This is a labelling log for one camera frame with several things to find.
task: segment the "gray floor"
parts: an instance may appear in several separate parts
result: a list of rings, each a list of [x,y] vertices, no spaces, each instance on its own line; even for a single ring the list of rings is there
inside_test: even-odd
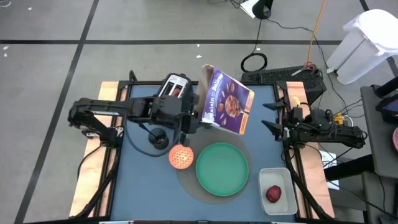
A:
[[[366,2],[370,9],[385,9],[398,16],[397,0]],[[16,218],[92,3],[93,0],[25,0],[0,7],[0,43],[1,40],[76,40],[59,45],[29,44],[29,41],[0,44],[1,223],[13,223]],[[321,3],[321,0],[278,0],[272,7],[271,19],[283,26],[312,29]],[[345,33],[341,26],[361,12],[359,0],[327,1],[317,38],[342,40]],[[258,25],[258,20],[251,19],[229,2],[99,0],[87,39],[193,39],[198,40],[198,44],[207,39],[252,40],[256,38]],[[263,21],[259,38],[308,40],[310,34],[300,29],[281,29]],[[268,69],[301,65],[306,61],[308,45],[289,41],[283,45],[257,46],[268,57]],[[74,100],[83,96],[96,98],[102,81],[124,80],[130,69],[140,80],[160,80],[170,72],[186,73],[197,80],[201,66],[210,63],[239,78],[242,74],[240,61],[253,47],[252,44],[200,44],[198,47],[196,43],[84,45],[24,221],[68,217],[76,186],[76,168],[86,144],[79,131],[67,126],[67,112]],[[327,59],[337,46],[321,47]],[[312,55],[312,62],[325,69],[316,45]],[[252,69],[260,63],[258,58],[247,62]],[[392,77],[387,62],[350,85],[340,85],[331,75],[336,91],[347,104],[359,99],[361,86],[383,84]],[[329,79],[325,77],[324,81],[328,91],[320,107],[341,110],[343,103],[331,90]],[[350,111],[352,116],[362,114],[362,107]],[[364,118],[354,119],[354,122],[366,130]],[[337,154],[346,150],[338,144],[324,146]],[[357,158],[369,153],[369,145],[366,145],[347,153],[346,157]],[[352,217],[345,213],[336,215],[342,216],[341,219]]]

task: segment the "green bowl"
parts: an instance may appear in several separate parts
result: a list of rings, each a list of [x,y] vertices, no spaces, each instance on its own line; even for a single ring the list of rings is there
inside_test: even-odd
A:
[[[212,144],[197,159],[196,172],[200,185],[217,196],[238,193],[249,177],[249,166],[243,153],[227,143]]]

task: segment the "orange plastic ball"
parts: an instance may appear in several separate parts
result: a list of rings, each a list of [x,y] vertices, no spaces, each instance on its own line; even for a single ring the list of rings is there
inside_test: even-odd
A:
[[[170,164],[176,169],[186,169],[193,162],[193,151],[181,144],[175,145],[169,153]]]

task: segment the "blue table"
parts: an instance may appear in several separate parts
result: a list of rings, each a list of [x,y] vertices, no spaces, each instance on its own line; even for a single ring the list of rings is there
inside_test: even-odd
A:
[[[211,220],[250,222],[294,222],[293,215],[270,216],[262,208],[259,197],[258,174],[262,168],[285,167],[280,158],[282,144],[261,123],[275,121],[276,112],[262,106],[275,102],[272,86],[249,86],[255,92],[248,126],[241,138],[249,152],[251,167],[248,183],[232,201],[208,204],[194,199],[184,191],[176,170],[168,157],[148,157],[124,139],[118,178],[114,190],[111,220]],[[130,97],[153,95],[159,86],[133,85]],[[137,124],[127,123],[134,143],[151,153],[159,153],[147,142],[147,133]],[[172,130],[167,134],[172,139]]]

